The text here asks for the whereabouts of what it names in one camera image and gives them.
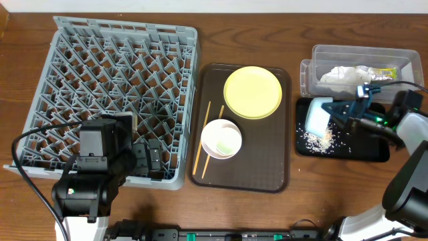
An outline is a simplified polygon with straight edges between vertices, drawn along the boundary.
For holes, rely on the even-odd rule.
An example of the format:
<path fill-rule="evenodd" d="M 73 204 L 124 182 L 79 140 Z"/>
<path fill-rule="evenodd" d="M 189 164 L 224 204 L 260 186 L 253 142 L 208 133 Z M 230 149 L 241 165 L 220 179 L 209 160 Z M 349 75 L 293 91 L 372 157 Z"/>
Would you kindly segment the light blue bowl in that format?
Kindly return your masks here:
<path fill-rule="evenodd" d="M 331 102 L 333 102 L 332 97 L 318 97 L 312 99 L 306 115 L 304 126 L 306 132 L 321 139 L 324 138 L 330 121 L 330 114 L 322 108 L 322 105 Z"/>

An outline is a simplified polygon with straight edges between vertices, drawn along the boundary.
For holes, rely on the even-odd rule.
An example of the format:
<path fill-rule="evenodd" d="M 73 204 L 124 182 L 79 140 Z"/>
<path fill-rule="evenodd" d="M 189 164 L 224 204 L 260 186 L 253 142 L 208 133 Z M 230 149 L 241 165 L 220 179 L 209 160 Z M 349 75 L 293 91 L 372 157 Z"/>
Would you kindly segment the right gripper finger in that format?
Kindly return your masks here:
<path fill-rule="evenodd" d="M 351 127 L 353 101 L 325 102 L 321 107 L 341 129 L 349 129 Z"/>
<path fill-rule="evenodd" d="M 373 96 L 381 91 L 377 84 L 363 84 L 356 89 L 356 109 L 366 110 L 372 103 Z"/>

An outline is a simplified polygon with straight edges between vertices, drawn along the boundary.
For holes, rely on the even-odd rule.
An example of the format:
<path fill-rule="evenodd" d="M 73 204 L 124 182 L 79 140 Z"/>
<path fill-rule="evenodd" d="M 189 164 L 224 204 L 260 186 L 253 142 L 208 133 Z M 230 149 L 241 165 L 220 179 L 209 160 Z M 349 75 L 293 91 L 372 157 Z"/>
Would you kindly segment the pink white bowl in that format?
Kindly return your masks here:
<path fill-rule="evenodd" d="M 219 136 L 219 131 L 225 127 L 231 127 L 237 130 L 241 135 L 241 132 L 238 129 L 238 127 L 233 122 L 226 119 L 213 120 L 210 123 L 208 123 L 205 126 L 205 128 L 202 130 L 202 147 L 207 154 L 210 154 L 210 156 L 214 157 L 215 159 L 228 159 L 234 156 L 234 155 L 222 155 L 216 150 L 216 147 L 215 147 L 217 143 L 217 138 Z"/>

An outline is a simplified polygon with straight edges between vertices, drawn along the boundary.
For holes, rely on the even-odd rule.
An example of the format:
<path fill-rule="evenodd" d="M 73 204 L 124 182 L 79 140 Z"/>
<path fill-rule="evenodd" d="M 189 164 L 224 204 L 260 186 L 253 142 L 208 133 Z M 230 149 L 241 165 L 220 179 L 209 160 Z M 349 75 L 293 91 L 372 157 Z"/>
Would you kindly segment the white napkin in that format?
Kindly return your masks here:
<path fill-rule="evenodd" d="M 360 85 L 372 80 L 372 74 L 367 66 L 337 66 L 331 69 L 329 73 L 324 74 L 320 83 L 325 84 L 347 84 Z"/>

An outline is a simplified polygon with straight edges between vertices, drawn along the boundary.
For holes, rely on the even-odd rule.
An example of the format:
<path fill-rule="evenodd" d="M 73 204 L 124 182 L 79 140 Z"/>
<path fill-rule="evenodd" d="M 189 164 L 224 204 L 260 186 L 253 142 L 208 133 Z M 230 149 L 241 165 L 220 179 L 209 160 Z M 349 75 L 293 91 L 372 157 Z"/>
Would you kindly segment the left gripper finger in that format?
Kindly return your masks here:
<path fill-rule="evenodd" d="M 145 145 L 142 143 L 135 144 L 132 147 L 132 151 L 136 157 L 136 166 L 134 168 L 134 174 L 146 175 L 148 173 L 148 163 Z"/>
<path fill-rule="evenodd" d="M 157 139 L 149 139 L 148 150 L 150 155 L 150 177 L 152 179 L 163 179 L 164 174 L 161 171 L 163 164 L 161 142 Z"/>

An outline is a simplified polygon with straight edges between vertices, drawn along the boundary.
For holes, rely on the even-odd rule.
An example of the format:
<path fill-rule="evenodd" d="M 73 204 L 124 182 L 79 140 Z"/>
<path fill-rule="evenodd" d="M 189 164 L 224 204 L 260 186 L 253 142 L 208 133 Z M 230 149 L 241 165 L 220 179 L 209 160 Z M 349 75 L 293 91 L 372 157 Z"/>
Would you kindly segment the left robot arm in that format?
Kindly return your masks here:
<path fill-rule="evenodd" d="M 64 240 L 102 240 L 112 202 L 128 176 L 157 171 L 161 142 L 133 143 L 136 116 L 104 114 L 80 127 L 80 153 L 69 158 L 51 196 Z"/>

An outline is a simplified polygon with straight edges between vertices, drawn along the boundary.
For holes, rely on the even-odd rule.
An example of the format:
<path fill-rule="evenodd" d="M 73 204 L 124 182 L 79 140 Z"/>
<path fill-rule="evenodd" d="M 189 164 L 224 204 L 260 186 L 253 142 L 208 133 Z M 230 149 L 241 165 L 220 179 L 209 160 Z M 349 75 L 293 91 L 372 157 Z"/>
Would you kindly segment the rice grains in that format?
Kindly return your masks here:
<path fill-rule="evenodd" d="M 304 125 L 298 123 L 296 128 L 296 147 L 302 153 L 317 155 L 335 155 L 341 152 L 351 153 L 350 135 L 343 133 L 335 123 L 329 123 L 323 137 L 309 133 Z"/>

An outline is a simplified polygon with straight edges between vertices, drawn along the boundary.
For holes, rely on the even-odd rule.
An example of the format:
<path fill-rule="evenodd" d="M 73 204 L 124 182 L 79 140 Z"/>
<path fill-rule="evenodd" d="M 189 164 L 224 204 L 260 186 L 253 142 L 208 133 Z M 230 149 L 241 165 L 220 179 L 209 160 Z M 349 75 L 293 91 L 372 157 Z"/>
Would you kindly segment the small white green cup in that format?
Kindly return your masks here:
<path fill-rule="evenodd" d="M 234 155 L 240 150 L 242 138 L 239 132 L 231 127 L 222 128 L 219 131 L 216 150 L 222 155 Z"/>

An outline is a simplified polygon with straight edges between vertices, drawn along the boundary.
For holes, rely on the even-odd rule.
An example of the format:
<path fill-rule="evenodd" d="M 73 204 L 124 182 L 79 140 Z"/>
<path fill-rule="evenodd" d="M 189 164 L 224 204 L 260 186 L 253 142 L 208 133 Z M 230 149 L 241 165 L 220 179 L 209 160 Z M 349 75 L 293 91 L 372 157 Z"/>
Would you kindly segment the green orange snack wrapper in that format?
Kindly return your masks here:
<path fill-rule="evenodd" d="M 396 68 L 369 68 L 368 73 L 370 74 L 372 81 L 387 81 L 397 79 Z"/>

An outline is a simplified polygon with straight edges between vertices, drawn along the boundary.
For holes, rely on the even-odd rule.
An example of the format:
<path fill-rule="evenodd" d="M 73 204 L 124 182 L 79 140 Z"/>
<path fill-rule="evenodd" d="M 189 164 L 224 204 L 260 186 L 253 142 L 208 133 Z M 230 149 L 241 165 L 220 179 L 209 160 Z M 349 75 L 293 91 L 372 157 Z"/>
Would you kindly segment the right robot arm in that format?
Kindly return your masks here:
<path fill-rule="evenodd" d="M 331 225 L 325 240 L 394 240 L 427 237 L 427 114 L 422 94 L 396 93 L 385 114 L 370 110 L 381 86 L 358 86 L 353 101 L 322 102 L 320 107 L 343 129 L 365 129 L 406 148 L 409 159 L 388 184 L 381 204 Z"/>

